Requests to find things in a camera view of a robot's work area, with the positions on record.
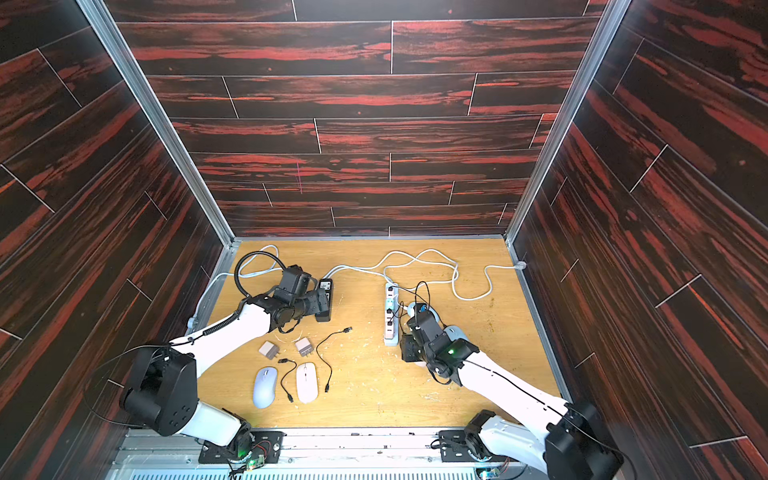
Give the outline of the white mouse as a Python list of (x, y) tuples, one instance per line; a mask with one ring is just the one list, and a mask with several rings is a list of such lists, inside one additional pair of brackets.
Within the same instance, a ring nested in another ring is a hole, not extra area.
[(258, 409), (266, 409), (273, 404), (276, 397), (278, 371), (275, 367), (261, 368), (254, 380), (253, 404)]

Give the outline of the pink charger adapter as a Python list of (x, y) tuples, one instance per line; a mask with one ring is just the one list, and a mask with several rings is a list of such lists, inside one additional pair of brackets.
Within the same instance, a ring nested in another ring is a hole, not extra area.
[(299, 355), (301, 357), (306, 357), (314, 352), (315, 348), (311, 341), (307, 337), (302, 337), (294, 342), (294, 346), (296, 347)]
[(279, 347), (271, 341), (265, 341), (258, 349), (258, 352), (268, 360), (274, 360), (279, 354)]

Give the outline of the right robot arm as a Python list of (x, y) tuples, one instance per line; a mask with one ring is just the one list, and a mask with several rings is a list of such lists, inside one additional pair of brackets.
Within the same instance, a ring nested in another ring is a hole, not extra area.
[(402, 358), (423, 363), (435, 379), (475, 392), (521, 423), (483, 410), (463, 431), (461, 450), (478, 461), (506, 457), (550, 479), (612, 479), (625, 462), (589, 402), (570, 403), (505, 370), (425, 303), (407, 308)]

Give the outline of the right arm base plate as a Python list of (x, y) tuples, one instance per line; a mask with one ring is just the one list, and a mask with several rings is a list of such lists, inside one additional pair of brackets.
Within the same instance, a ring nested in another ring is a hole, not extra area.
[(468, 440), (463, 429), (440, 430), (437, 438), (429, 447), (438, 450), (441, 461), (456, 462), (516, 462), (516, 459), (492, 454), (486, 447), (480, 445), (479, 439)]

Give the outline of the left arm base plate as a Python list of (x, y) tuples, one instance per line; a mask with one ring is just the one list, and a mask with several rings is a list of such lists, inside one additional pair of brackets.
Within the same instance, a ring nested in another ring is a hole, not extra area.
[(227, 445), (218, 446), (204, 441), (198, 458), (203, 465), (251, 465), (258, 468), (264, 464), (279, 461), (285, 433), (278, 430), (252, 429), (249, 433), (238, 433)]

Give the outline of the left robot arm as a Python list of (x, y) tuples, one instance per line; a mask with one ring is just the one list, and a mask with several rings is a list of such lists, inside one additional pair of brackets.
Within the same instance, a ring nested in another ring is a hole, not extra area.
[(167, 345), (145, 346), (134, 361), (119, 405), (141, 426), (161, 436), (194, 437), (219, 447), (242, 442), (248, 423), (202, 402), (198, 379), (211, 366), (282, 320), (327, 316), (332, 292), (320, 286), (291, 303), (275, 293), (241, 300), (235, 312), (206, 329)]

